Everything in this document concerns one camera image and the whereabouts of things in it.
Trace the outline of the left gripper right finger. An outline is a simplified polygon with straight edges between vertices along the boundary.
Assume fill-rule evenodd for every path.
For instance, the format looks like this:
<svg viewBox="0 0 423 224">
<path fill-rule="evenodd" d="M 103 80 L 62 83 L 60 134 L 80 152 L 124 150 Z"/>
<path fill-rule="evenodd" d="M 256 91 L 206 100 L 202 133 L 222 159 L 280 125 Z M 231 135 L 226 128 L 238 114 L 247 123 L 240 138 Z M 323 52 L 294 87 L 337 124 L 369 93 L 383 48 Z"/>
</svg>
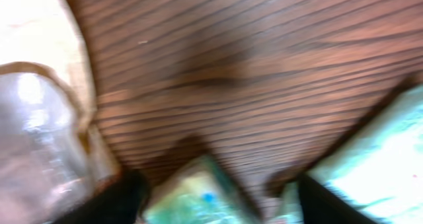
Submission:
<svg viewBox="0 0 423 224">
<path fill-rule="evenodd" d="M 307 175 L 297 179 L 305 224 L 376 224 Z"/>
</svg>

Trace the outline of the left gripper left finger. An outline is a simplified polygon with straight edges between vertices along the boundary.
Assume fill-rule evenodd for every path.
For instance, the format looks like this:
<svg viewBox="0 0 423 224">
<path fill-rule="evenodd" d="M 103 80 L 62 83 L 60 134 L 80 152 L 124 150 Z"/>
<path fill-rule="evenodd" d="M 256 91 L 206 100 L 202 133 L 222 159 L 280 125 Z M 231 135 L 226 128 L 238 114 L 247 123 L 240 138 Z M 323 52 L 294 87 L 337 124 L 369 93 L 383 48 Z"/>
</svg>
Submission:
<svg viewBox="0 0 423 224">
<path fill-rule="evenodd" d="M 123 173 L 115 183 L 54 224 L 134 224 L 150 197 L 150 185 L 138 170 Z"/>
</svg>

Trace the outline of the teal tissue pack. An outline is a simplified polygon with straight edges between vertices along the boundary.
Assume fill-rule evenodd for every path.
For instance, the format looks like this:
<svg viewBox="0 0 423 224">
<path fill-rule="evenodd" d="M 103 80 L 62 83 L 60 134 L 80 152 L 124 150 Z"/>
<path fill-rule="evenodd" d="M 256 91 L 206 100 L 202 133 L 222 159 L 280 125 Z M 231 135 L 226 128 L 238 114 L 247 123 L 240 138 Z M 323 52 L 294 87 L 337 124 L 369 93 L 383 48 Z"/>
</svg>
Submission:
<svg viewBox="0 0 423 224">
<path fill-rule="evenodd" d="M 422 86 L 304 174 L 376 223 L 422 224 Z M 297 179 L 286 184 L 273 223 L 305 224 Z"/>
</svg>

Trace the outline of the brown white snack bag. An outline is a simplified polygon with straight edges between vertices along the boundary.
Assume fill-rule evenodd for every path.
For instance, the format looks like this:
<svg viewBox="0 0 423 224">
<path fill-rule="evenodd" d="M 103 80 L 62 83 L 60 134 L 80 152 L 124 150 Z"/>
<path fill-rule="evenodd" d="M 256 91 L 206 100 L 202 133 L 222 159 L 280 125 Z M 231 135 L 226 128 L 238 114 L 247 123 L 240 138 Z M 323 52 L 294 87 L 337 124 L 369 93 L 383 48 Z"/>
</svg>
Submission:
<svg viewBox="0 0 423 224">
<path fill-rule="evenodd" d="M 2 223 L 51 223 L 118 175 L 95 114 L 67 1 L 1 0 Z"/>
</svg>

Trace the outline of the teal white tissue packet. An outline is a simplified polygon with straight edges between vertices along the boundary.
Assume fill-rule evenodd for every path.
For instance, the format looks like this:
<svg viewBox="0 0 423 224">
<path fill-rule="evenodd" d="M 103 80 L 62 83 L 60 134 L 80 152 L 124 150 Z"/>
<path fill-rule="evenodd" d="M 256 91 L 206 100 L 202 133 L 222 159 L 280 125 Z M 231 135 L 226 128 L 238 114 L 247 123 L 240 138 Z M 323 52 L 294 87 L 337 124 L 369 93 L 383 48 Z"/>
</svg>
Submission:
<svg viewBox="0 0 423 224">
<path fill-rule="evenodd" d="M 257 224 L 239 187 L 210 156 L 190 161 L 156 187 L 143 211 L 148 224 Z"/>
</svg>

